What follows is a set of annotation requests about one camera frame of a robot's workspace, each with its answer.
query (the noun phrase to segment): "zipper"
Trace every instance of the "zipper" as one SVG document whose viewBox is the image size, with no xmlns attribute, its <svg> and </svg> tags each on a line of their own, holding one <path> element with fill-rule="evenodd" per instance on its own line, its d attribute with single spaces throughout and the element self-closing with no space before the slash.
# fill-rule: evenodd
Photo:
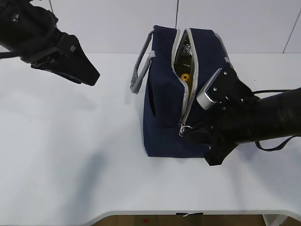
<svg viewBox="0 0 301 226">
<path fill-rule="evenodd" d="M 193 62 L 194 62 L 194 72 L 193 72 L 193 77 L 192 77 L 191 95 L 188 96 L 187 104 L 185 106 L 185 111 L 184 111 L 184 114 L 182 115 L 181 120 L 180 120 L 181 127 L 180 127 L 180 131 L 179 131 L 179 135 L 181 137 L 183 136 L 183 132 L 185 131 L 185 129 L 190 128 L 190 126 L 186 126 L 185 123 L 186 123 L 187 118 L 189 116 L 191 106 L 192 106 L 192 103 L 193 103 L 194 98 L 196 96 L 196 92 L 197 92 L 197 88 L 198 88 L 198 56 L 197 56 L 197 51 L 196 51 L 196 47 L 194 45 L 194 40 L 193 40 L 193 37 L 192 37 L 191 30 L 186 29 L 186 32 L 187 32 L 188 39 L 189 39 L 190 46 L 191 46 L 191 50 L 192 50 L 192 59 L 193 59 Z"/>
<path fill-rule="evenodd" d="M 175 60 L 175 56 L 177 53 L 177 50 L 179 48 L 180 45 L 180 29 L 177 29 L 177 34 L 176 37 L 174 39 L 174 45 L 173 45 L 173 49 L 172 49 L 172 54 L 171 54 L 171 67 L 174 71 L 175 76 L 178 78 L 178 80 L 180 81 L 180 83 L 184 86 L 184 95 L 183 95 L 183 104 L 182 104 L 182 112 L 181 112 L 181 117 L 180 117 L 180 121 L 179 121 L 179 125 L 181 125 L 182 123 L 182 118 L 186 113 L 186 109 L 187 109 L 187 105 L 188 105 L 188 100 L 189 100 L 189 88 L 186 82 L 184 82 L 175 72 L 174 70 L 174 60 Z"/>
</svg>

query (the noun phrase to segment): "bag handle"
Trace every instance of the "bag handle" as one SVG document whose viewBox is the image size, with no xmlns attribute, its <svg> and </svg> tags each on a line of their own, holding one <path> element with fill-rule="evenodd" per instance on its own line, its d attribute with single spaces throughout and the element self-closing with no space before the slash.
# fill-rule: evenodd
<svg viewBox="0 0 301 226">
<path fill-rule="evenodd" d="M 142 85 L 142 81 L 143 81 L 143 78 L 145 77 L 150 65 L 151 65 L 151 59 L 154 58 L 156 55 L 155 55 L 155 51 L 151 51 L 149 56 L 147 57 L 147 60 L 146 60 L 146 63 L 140 73 L 140 75 L 138 75 L 138 68 L 141 64 L 141 61 L 143 59 L 143 56 L 148 48 L 148 46 L 150 45 L 150 42 L 151 42 L 151 39 L 152 39 L 152 34 L 154 33 L 154 30 L 152 30 L 148 36 L 147 36 L 147 39 L 145 41 L 145 44 L 143 45 L 143 48 L 138 56 L 138 59 L 137 59 L 137 62 L 135 64 L 135 67 L 134 67 L 134 72 L 133 72 L 133 77 L 132 77 L 132 80 L 131 80 L 131 85 L 130 85 L 130 89 L 131 89 L 131 92 L 132 93 L 135 93 L 135 94 L 138 94 L 139 93 L 139 90 L 141 88 L 141 85 Z"/>
</svg>

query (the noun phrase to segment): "gray zipper trim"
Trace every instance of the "gray zipper trim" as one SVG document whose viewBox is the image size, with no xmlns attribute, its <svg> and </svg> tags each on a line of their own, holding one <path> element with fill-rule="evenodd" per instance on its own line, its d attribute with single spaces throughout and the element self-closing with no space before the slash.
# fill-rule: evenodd
<svg viewBox="0 0 301 226">
<path fill-rule="evenodd" d="M 186 82 L 184 82 L 181 78 L 179 78 L 179 76 L 175 73 L 174 70 L 174 59 L 175 59 L 175 55 L 179 46 L 179 41 L 180 41 L 180 29 L 177 29 L 177 34 L 175 36 L 174 39 L 174 45 L 173 45 L 173 49 L 172 49 L 172 53 L 171 53 L 171 67 L 174 71 L 174 74 L 177 76 L 178 80 L 180 81 L 180 83 L 182 83 L 182 85 L 184 86 L 184 95 L 183 95 L 183 103 L 182 103 L 182 113 L 181 113 L 181 117 L 179 120 L 179 124 L 182 122 L 182 118 L 186 112 L 186 108 L 187 108 L 187 103 L 188 103 L 188 99 L 189 99 L 189 89 L 188 89 L 188 85 Z"/>
<path fill-rule="evenodd" d="M 189 98 L 185 114 L 182 118 L 182 122 L 181 122 L 182 126 L 185 125 L 185 123 L 186 123 L 186 120 L 188 118 L 188 115 L 189 115 L 189 112 L 191 110 L 191 106 L 192 106 L 194 97 L 196 96 L 196 92 L 197 92 L 197 88 L 198 88 L 198 55 L 197 55 L 197 50 L 196 50 L 196 46 L 194 45 L 194 40 L 193 40 L 193 37 L 192 37 L 191 29 L 186 29 L 186 31 L 187 31 L 190 46 L 191 46 L 191 49 L 192 49 L 192 57 L 193 57 L 193 61 L 194 61 L 194 72 L 193 72 L 193 78 L 192 78 L 191 96 Z"/>
</svg>

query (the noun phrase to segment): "black cable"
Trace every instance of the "black cable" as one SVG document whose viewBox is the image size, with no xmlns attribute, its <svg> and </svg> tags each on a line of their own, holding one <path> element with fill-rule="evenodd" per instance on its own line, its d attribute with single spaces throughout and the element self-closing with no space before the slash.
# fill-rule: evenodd
<svg viewBox="0 0 301 226">
<path fill-rule="evenodd" d="M 283 93 L 290 91 L 291 89 L 268 89 L 268 90 L 258 90 L 253 92 L 253 94 L 259 94 L 259 93 Z"/>
<path fill-rule="evenodd" d="M 22 54 L 24 54 L 23 51 L 1 52 L 0 59 L 20 57 Z"/>
<path fill-rule="evenodd" d="M 264 150 L 264 151 L 266 151 L 266 152 L 279 151 L 279 150 L 281 150 L 282 148 L 284 148 L 285 145 L 286 145 L 291 139 L 293 139 L 294 137 L 301 137 L 301 136 L 292 136 L 292 137 L 286 139 L 284 142 L 282 142 L 280 145 L 278 145 L 277 147 L 274 147 L 274 148 L 263 148 L 263 147 L 261 146 L 261 144 L 260 144 L 259 141 L 256 141 L 255 144 L 256 144 L 256 146 L 257 146 L 259 149 Z"/>
</svg>

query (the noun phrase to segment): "fabric bag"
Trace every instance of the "fabric bag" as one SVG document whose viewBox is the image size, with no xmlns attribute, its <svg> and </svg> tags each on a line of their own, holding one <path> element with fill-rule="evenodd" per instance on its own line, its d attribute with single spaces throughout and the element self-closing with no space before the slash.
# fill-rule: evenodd
<svg viewBox="0 0 301 226">
<path fill-rule="evenodd" d="M 152 50 L 138 75 L 143 55 Z M 181 137 L 183 130 L 202 120 L 205 111 L 196 94 L 207 80 L 229 63 L 220 37 L 211 30 L 180 30 L 154 26 L 136 62 L 130 89 L 138 94 L 148 69 L 144 99 L 143 140 L 148 156 L 202 158 L 209 151 Z"/>
</svg>

